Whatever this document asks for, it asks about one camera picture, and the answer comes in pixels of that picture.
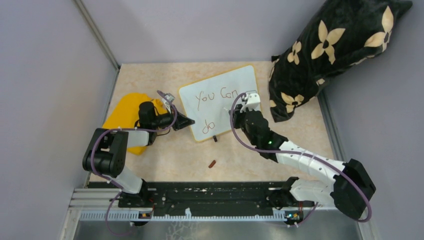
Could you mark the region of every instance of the floral pillow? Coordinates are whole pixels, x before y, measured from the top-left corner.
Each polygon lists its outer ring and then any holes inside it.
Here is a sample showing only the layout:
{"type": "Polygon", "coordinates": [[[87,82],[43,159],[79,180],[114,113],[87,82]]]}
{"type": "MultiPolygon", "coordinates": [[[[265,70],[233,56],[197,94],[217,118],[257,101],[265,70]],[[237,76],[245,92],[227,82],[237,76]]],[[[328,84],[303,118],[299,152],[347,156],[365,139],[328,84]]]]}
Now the floral pillow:
{"type": "Polygon", "coordinates": [[[316,96],[330,80],[383,53],[407,0],[327,0],[285,53],[273,56],[269,98],[275,122],[316,96]]]}

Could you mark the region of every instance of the metal frame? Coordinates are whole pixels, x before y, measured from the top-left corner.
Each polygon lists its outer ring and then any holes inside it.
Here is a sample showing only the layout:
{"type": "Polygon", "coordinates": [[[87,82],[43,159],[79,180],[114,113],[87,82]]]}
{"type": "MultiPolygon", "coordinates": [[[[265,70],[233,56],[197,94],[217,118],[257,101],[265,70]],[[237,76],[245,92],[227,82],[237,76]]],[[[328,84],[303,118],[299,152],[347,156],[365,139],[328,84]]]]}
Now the metal frame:
{"type": "Polygon", "coordinates": [[[317,98],[321,108],[322,117],[324,118],[324,124],[325,128],[327,129],[334,159],[347,162],[348,158],[343,149],[342,140],[340,138],[338,128],[334,122],[333,113],[330,109],[325,90],[321,91],[317,98]]]}
{"type": "Polygon", "coordinates": [[[81,14],[81,17],[84,19],[85,23],[87,24],[87,27],[90,29],[90,32],[93,34],[93,37],[97,41],[104,55],[106,55],[107,59],[110,61],[113,67],[118,71],[121,68],[121,66],[119,65],[117,59],[115,58],[114,54],[112,53],[105,39],[103,38],[102,33],[100,32],[99,28],[96,26],[93,18],[91,17],[83,1],[72,0],[72,2],[75,4],[76,8],[81,14]]]}
{"type": "MultiPolygon", "coordinates": [[[[337,128],[336,122],[333,117],[333,113],[329,106],[328,98],[325,90],[321,91],[318,95],[319,106],[321,107],[322,116],[324,118],[325,128],[327,129],[328,138],[330,140],[331,149],[334,154],[334,158],[340,161],[346,162],[348,157],[343,149],[342,140],[340,137],[339,129],[337,128]]],[[[380,240],[380,233],[377,230],[374,219],[368,222],[358,223],[359,231],[364,240],[380,240]]]]}
{"type": "Polygon", "coordinates": [[[74,240],[77,231],[78,222],[80,220],[81,210],[68,210],[63,223],[60,240],[74,240]]]}
{"type": "MultiPolygon", "coordinates": [[[[106,122],[106,119],[108,118],[109,108],[110,108],[110,105],[111,105],[112,96],[114,95],[115,87],[117,86],[119,73],[120,73],[120,69],[117,69],[116,74],[115,74],[115,78],[113,80],[113,86],[112,86],[112,89],[110,90],[110,96],[107,100],[107,105],[106,105],[105,110],[104,110],[104,116],[103,116],[102,123],[106,122]]],[[[88,171],[87,177],[85,178],[85,181],[84,181],[84,185],[83,185],[84,187],[86,187],[89,184],[90,175],[91,175],[91,172],[88,171]]]]}

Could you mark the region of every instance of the tabletop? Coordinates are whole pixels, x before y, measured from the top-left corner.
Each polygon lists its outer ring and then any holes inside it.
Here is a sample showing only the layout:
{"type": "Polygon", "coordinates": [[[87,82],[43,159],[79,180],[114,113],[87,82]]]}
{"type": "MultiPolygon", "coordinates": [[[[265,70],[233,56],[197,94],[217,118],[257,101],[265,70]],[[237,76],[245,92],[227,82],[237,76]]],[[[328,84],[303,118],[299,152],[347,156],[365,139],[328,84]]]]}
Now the tabletop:
{"type": "MultiPolygon", "coordinates": [[[[185,114],[178,97],[179,87],[247,64],[254,66],[261,109],[264,118],[269,121],[269,127],[298,146],[332,159],[333,152],[317,98],[297,108],[290,120],[278,123],[273,121],[268,93],[273,67],[270,61],[123,64],[108,116],[123,96],[145,93],[150,98],[159,98],[157,90],[173,94],[176,97],[176,108],[185,114]]],[[[248,143],[241,130],[237,132],[248,143]]],[[[195,142],[189,127],[179,131],[171,130],[168,135],[158,137],[139,156],[127,152],[125,165],[147,182],[285,181],[289,177],[315,179],[243,147],[232,132],[219,135],[218,142],[213,139],[195,142]],[[216,164],[208,168],[213,160],[216,164]]],[[[92,174],[90,180],[103,179],[92,174]]]]}

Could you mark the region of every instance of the yellow object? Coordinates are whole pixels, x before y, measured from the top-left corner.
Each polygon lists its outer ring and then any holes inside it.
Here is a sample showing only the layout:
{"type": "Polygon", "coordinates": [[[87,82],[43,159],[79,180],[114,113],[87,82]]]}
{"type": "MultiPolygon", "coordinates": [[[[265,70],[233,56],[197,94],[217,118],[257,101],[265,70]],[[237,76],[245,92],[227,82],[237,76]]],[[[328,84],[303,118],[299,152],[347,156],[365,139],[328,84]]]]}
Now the yellow object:
{"type": "MultiPolygon", "coordinates": [[[[139,119],[139,105],[143,102],[153,102],[159,114],[167,113],[161,100],[152,99],[145,93],[133,92],[125,95],[116,105],[112,114],[103,124],[104,129],[134,128],[134,123],[139,119]]],[[[145,146],[135,146],[127,149],[128,152],[140,155],[146,150],[145,146]]]]}

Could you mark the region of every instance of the purple cable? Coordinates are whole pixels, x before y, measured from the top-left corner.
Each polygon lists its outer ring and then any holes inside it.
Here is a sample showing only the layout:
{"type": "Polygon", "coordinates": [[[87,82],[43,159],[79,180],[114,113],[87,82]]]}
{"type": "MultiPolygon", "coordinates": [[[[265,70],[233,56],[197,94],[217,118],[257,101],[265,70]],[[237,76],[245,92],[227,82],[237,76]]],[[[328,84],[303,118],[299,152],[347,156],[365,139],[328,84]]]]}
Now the purple cable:
{"type": "Polygon", "coordinates": [[[318,206],[318,202],[315,203],[315,205],[313,206],[313,208],[307,213],[306,217],[299,223],[297,224],[293,224],[293,225],[287,225],[288,228],[290,227],[300,227],[300,225],[302,225],[304,222],[306,222],[312,215],[313,212],[315,212],[315,209],[317,209],[318,206]]]}
{"type": "Polygon", "coordinates": [[[294,155],[301,155],[301,156],[306,156],[309,158],[313,158],[315,160],[317,160],[318,162],[324,164],[325,166],[329,167],[330,169],[332,169],[333,171],[335,171],[336,173],[338,173],[339,175],[341,175],[343,178],[345,178],[349,184],[351,184],[353,186],[353,188],[355,188],[355,190],[358,192],[358,194],[361,196],[361,198],[363,199],[363,201],[365,202],[366,208],[368,209],[368,215],[366,216],[365,219],[354,219],[355,221],[359,222],[359,223],[365,223],[368,222],[371,219],[372,216],[372,209],[371,209],[371,205],[370,205],[370,201],[368,201],[367,196],[365,196],[365,194],[361,191],[361,189],[358,187],[358,185],[349,177],[347,176],[344,172],[340,171],[339,169],[337,169],[335,166],[331,165],[330,163],[322,160],[319,157],[313,156],[309,153],[302,153],[299,151],[285,151],[285,150],[263,150],[263,149],[256,149],[254,147],[251,147],[249,145],[247,145],[246,143],[244,143],[240,137],[237,135],[236,133],[236,129],[234,128],[234,119],[233,119],[233,114],[234,114],[234,109],[236,108],[236,104],[237,101],[242,97],[242,96],[246,96],[246,93],[241,93],[240,95],[238,95],[234,102],[232,103],[231,106],[231,110],[230,110],[230,114],[229,114],[229,123],[231,125],[231,131],[232,134],[234,134],[234,137],[237,139],[237,141],[243,145],[244,147],[246,147],[247,149],[250,149],[252,151],[258,152],[258,153],[268,153],[268,154],[294,154],[294,155]]]}
{"type": "MultiPolygon", "coordinates": [[[[169,126],[167,126],[167,127],[165,127],[165,128],[163,128],[163,129],[160,129],[160,130],[152,130],[152,129],[143,129],[143,128],[112,128],[112,129],[108,129],[108,130],[106,130],[106,131],[104,131],[98,138],[97,138],[97,140],[95,141],[95,143],[94,143],[94,146],[93,146],[93,149],[92,149],[92,151],[91,151],[91,155],[90,155],[90,165],[91,165],[91,171],[95,174],[95,175],[97,175],[97,176],[99,176],[99,177],[102,177],[102,178],[104,178],[104,179],[106,179],[106,180],[108,180],[108,181],[110,181],[113,185],[115,185],[115,186],[117,186],[119,189],[123,189],[123,187],[119,184],[119,183],[117,183],[116,181],[114,181],[114,180],[112,180],[112,179],[109,179],[109,178],[107,178],[107,177],[105,177],[105,176],[103,176],[103,175],[101,175],[97,170],[96,170],[96,168],[95,168],[95,166],[94,166],[94,154],[95,154],[95,151],[97,150],[97,148],[99,147],[99,144],[100,144],[100,141],[108,134],[108,133],[110,133],[110,132],[113,132],[113,131],[145,131],[145,132],[151,132],[151,133],[159,133],[159,132],[163,132],[163,131],[166,131],[166,130],[168,130],[168,129],[170,129],[174,124],[175,124],[175,122],[177,121],[177,115],[178,115],[178,111],[177,111],[177,108],[168,100],[168,99],[166,99],[165,98],[165,94],[163,93],[163,92],[161,92],[161,91],[157,91],[157,94],[159,94],[163,99],[165,99],[165,101],[167,101],[168,103],[169,103],[169,105],[172,107],[172,109],[173,109],[173,113],[174,113],[174,116],[173,116],[173,120],[172,120],[172,123],[169,125],[169,126]]],[[[117,236],[117,237],[123,237],[123,236],[128,236],[128,235],[130,235],[130,234],[132,234],[133,233],[133,231],[132,230],[130,230],[130,231],[128,231],[128,232],[126,232],[126,233],[115,233],[115,232],[113,232],[112,230],[111,230],[111,228],[109,227],[109,223],[108,223],[108,215],[109,215],[109,211],[111,210],[111,207],[112,207],[112,204],[115,202],[115,200],[117,200],[118,198],[119,198],[119,196],[121,195],[121,191],[119,191],[119,193],[115,196],[115,198],[110,202],[110,204],[109,204],[109,207],[107,208],[107,211],[106,211],[106,216],[105,216],[105,222],[106,222],[106,227],[107,227],[107,229],[109,230],[109,232],[112,234],[112,235],[114,235],[114,236],[117,236]]]]}
{"type": "Polygon", "coordinates": [[[112,229],[111,229],[111,227],[109,226],[109,222],[108,222],[109,211],[111,210],[112,205],[119,198],[119,196],[121,195],[121,193],[122,193],[122,191],[119,191],[118,194],[115,196],[115,198],[112,199],[112,201],[109,204],[109,207],[107,208],[106,216],[104,217],[104,221],[106,222],[106,228],[107,228],[107,230],[109,231],[109,233],[111,233],[112,235],[114,235],[116,237],[125,237],[125,236],[129,236],[129,235],[131,235],[131,234],[134,233],[134,228],[133,227],[131,227],[131,229],[129,231],[125,232],[125,233],[116,233],[116,232],[113,232],[112,229]]]}

